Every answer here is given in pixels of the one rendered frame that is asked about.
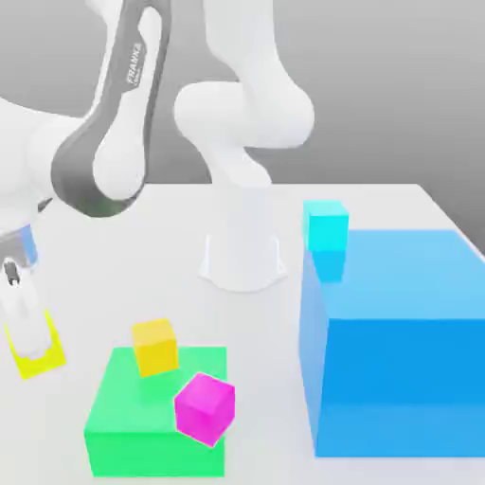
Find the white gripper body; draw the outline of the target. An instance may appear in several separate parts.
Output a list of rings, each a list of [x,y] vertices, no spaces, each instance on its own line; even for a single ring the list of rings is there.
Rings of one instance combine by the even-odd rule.
[[[0,306],[6,314],[6,324],[13,347],[20,357],[37,359],[51,345],[45,307],[29,273],[20,281],[0,276]]]

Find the small yellow cube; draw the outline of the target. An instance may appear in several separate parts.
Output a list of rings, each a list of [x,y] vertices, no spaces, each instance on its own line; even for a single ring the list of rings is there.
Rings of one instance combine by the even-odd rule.
[[[48,310],[45,310],[45,321],[49,329],[51,345],[41,357],[36,359],[23,357],[18,354],[10,337],[8,327],[5,327],[10,353],[23,380],[61,367],[66,363],[58,331]]]

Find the small orange cube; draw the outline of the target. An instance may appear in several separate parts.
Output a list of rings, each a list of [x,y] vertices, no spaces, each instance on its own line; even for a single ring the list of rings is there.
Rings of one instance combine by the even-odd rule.
[[[176,337],[167,318],[134,324],[132,336],[142,378],[179,368]]]

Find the small magenta cube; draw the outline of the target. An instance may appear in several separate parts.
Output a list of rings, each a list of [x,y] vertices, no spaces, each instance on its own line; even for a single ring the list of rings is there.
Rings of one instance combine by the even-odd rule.
[[[197,372],[174,398],[175,429],[214,447],[235,418],[235,387]]]

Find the small cyan cube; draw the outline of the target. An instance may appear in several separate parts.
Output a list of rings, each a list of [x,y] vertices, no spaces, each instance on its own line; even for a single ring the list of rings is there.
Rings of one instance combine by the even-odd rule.
[[[303,202],[302,235],[310,251],[344,251],[349,233],[349,213],[338,200]]]

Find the large green box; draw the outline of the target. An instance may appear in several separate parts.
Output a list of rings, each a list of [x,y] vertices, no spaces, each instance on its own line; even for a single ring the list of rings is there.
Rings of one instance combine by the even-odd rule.
[[[182,347],[179,368],[142,378],[131,347],[113,349],[84,427],[95,477],[222,477],[225,441],[213,447],[175,427],[174,397],[198,372],[225,379],[225,347]]]

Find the large blue box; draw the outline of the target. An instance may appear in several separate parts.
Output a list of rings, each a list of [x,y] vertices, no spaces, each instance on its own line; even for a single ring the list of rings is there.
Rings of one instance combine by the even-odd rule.
[[[320,458],[485,458],[485,260],[452,230],[303,254],[299,362]]]

